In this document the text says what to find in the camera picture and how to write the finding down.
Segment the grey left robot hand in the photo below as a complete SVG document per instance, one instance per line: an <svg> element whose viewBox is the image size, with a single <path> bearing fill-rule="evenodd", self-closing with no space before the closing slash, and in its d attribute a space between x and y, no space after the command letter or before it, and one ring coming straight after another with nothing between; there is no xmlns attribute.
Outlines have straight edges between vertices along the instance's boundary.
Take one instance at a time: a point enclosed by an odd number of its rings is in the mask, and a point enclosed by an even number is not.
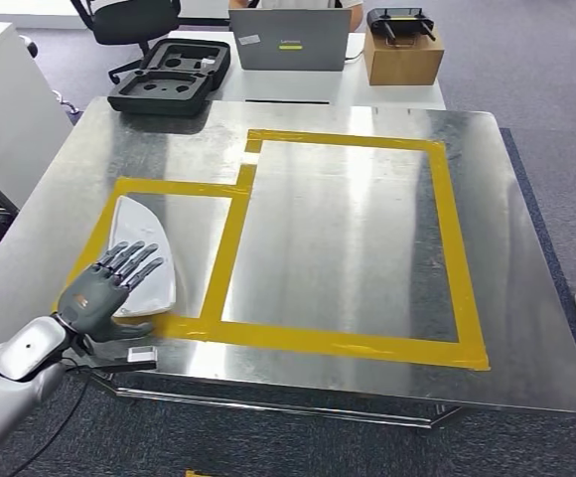
<svg viewBox="0 0 576 477"><path fill-rule="evenodd" d="M121 241L82 271L58 300L55 315L79 335L96 343L138 339L153 330L149 322L118 324L113 319L128 296L154 270L162 257L151 258L156 243Z"/></svg>

